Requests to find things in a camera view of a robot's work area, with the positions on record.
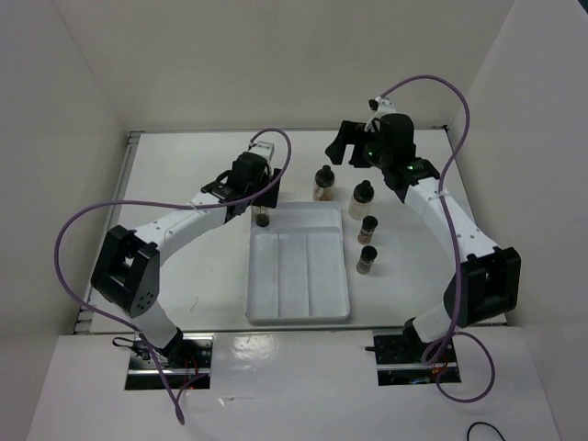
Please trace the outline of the brown spice jar black cap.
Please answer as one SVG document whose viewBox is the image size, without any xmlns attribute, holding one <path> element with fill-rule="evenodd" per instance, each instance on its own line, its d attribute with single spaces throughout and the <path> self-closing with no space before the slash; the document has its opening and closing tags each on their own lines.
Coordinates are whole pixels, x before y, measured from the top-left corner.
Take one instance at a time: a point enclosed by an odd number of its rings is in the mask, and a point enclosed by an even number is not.
<svg viewBox="0 0 588 441">
<path fill-rule="evenodd" d="M 314 176 L 312 198 L 314 201 L 334 199 L 335 175 L 330 165 L 325 164 Z"/>
</svg>

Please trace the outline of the white spice jar black cap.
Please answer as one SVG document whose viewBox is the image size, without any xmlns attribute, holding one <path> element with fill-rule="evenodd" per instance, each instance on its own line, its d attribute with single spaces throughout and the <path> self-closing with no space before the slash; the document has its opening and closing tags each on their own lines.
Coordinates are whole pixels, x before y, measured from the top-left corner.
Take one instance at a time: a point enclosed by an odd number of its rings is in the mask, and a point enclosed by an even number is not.
<svg viewBox="0 0 588 441">
<path fill-rule="evenodd" d="M 357 184 L 348 206 L 349 216 L 354 220 L 363 220 L 369 214 L 374 195 L 375 190 L 369 180 L 363 180 Z"/>
</svg>

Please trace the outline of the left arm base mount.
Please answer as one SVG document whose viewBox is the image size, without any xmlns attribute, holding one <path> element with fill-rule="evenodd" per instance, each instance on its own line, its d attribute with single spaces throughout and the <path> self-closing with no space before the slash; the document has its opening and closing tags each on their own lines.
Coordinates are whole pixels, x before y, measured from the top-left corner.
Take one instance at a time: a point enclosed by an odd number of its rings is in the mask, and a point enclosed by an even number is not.
<svg viewBox="0 0 588 441">
<path fill-rule="evenodd" d="M 172 390 L 208 390 L 214 337 L 212 334 L 186 334 L 188 349 L 170 361 L 159 353 L 157 359 Z M 111 343 L 130 351 L 125 390 L 163 390 L 155 362 L 143 341 L 135 336 L 116 336 Z"/>
</svg>

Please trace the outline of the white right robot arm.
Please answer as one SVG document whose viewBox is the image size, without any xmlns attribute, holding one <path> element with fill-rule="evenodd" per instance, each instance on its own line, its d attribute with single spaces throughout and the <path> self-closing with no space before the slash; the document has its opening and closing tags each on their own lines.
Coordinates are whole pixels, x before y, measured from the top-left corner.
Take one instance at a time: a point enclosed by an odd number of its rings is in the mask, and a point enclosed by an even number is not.
<svg viewBox="0 0 588 441">
<path fill-rule="evenodd" d="M 440 173 L 416 152 L 409 116 L 390 113 L 370 124 L 343 121 L 325 153 L 339 165 L 348 147 L 353 149 L 349 163 L 378 168 L 386 187 L 422 219 L 456 269 L 441 303 L 404 324 L 402 350 L 407 357 L 435 358 L 448 332 L 516 307 L 520 254 L 489 238 L 442 187 Z"/>
</svg>

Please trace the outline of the gold capped glass spray bottle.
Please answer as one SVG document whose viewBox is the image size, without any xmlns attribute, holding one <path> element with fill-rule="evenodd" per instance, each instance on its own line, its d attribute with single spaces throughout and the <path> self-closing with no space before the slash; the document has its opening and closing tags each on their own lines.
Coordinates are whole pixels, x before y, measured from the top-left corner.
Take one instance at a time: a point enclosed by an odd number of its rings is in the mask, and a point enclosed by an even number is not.
<svg viewBox="0 0 588 441">
<path fill-rule="evenodd" d="M 254 221 L 260 228 L 265 228 L 270 223 L 269 208 L 264 206 L 254 207 Z"/>
</svg>

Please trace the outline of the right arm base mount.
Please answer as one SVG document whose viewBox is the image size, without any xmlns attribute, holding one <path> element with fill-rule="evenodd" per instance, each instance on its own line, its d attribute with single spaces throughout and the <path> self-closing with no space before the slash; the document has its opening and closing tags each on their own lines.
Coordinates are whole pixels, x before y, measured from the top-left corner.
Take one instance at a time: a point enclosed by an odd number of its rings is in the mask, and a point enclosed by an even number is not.
<svg viewBox="0 0 588 441">
<path fill-rule="evenodd" d="M 415 386 L 441 383 L 460 383 L 458 358 L 452 344 L 431 366 L 421 363 L 421 356 L 409 350 L 399 330 L 376 330 L 365 351 L 375 357 L 380 386 Z"/>
</svg>

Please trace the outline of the small spice shaker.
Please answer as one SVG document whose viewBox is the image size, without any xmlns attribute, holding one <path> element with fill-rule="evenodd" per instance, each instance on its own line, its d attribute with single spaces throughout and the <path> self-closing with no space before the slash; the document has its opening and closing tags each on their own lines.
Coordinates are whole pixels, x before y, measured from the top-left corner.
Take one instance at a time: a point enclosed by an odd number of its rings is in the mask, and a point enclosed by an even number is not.
<svg viewBox="0 0 588 441">
<path fill-rule="evenodd" d="M 374 246 L 364 246 L 356 264 L 356 271 L 361 275 L 368 274 L 377 257 L 378 251 Z"/>
<path fill-rule="evenodd" d="M 366 216 L 362 220 L 362 225 L 357 236 L 357 241 L 362 245 L 370 244 L 378 224 L 379 222 L 376 217 L 371 215 Z"/>
</svg>

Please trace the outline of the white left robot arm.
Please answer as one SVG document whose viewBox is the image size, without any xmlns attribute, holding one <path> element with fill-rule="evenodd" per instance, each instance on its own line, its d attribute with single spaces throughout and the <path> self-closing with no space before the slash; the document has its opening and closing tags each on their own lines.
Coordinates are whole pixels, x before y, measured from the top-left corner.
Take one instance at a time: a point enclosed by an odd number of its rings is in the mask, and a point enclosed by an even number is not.
<svg viewBox="0 0 588 441">
<path fill-rule="evenodd" d="M 189 209 L 174 210 L 134 229 L 111 228 L 91 285 L 116 305 L 151 344 L 150 356 L 172 367 L 193 350 L 161 306 L 160 268 L 174 253 L 206 232 L 242 215 L 248 207 L 277 205 L 279 168 L 260 149 L 241 153 L 232 168 L 201 188 Z"/>
</svg>

